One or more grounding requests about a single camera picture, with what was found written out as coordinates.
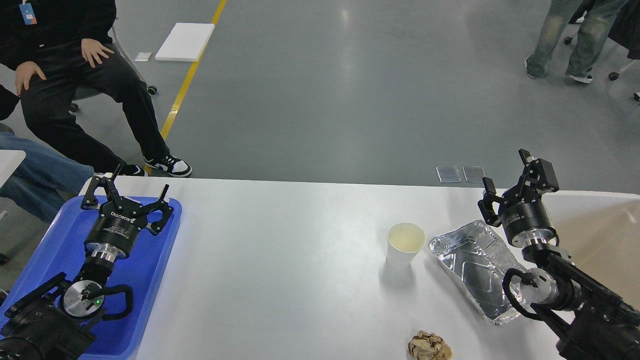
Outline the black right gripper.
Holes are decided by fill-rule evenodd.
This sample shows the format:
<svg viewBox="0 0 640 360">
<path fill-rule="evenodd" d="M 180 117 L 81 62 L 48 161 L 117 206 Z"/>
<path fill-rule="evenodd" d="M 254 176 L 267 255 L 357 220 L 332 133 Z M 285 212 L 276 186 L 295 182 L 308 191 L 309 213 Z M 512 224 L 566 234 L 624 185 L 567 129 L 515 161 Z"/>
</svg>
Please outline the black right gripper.
<svg viewBox="0 0 640 360">
<path fill-rule="evenodd" d="M 553 164 L 534 158 L 525 149 L 518 150 L 524 169 L 518 179 L 518 189 L 514 186 L 498 196 L 494 182 L 489 177 L 482 178 L 483 197 L 477 203 L 484 222 L 491 227 L 500 227 L 508 244 L 517 248 L 525 246 L 525 232 L 537 232 L 537 239 L 551 240 L 557 231 L 542 203 L 542 195 L 560 190 Z M 494 204 L 499 205 L 496 213 Z"/>
</svg>

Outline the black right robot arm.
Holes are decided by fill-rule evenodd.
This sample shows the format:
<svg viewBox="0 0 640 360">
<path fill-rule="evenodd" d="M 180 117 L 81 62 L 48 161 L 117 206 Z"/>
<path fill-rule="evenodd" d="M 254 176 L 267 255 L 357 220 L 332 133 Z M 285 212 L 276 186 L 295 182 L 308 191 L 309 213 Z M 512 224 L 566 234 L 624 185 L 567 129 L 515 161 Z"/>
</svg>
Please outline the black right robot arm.
<svg viewBox="0 0 640 360">
<path fill-rule="evenodd" d="M 507 300 L 524 317 L 544 322 L 558 337 L 558 354 L 567 360 L 637 360 L 639 312 L 576 267 L 560 247 L 542 202 L 544 194 L 559 189 L 553 165 L 525 149 L 518 153 L 523 171 L 514 187 L 498 194 L 493 180 L 483 177 L 478 201 L 484 221 L 503 227 L 508 244 L 534 264 L 505 272 Z"/>
</svg>

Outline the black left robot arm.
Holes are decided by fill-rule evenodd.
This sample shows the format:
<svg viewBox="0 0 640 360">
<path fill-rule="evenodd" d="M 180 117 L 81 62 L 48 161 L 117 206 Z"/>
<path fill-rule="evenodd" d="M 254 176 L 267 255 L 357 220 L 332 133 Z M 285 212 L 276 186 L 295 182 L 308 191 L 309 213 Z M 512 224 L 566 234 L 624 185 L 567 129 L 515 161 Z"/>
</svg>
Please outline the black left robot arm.
<svg viewBox="0 0 640 360">
<path fill-rule="evenodd" d="M 80 203 L 96 211 L 84 240 L 85 260 L 73 280 L 64 272 L 47 280 L 11 305 L 1 329 L 3 360 L 77 360 L 93 344 L 91 331 L 100 321 L 119 321 L 133 310 L 128 284 L 109 286 L 115 263 L 128 259 L 142 232 L 159 235 L 174 213 L 165 184 L 158 199 L 141 203 L 119 194 L 111 176 L 94 175 Z"/>
</svg>

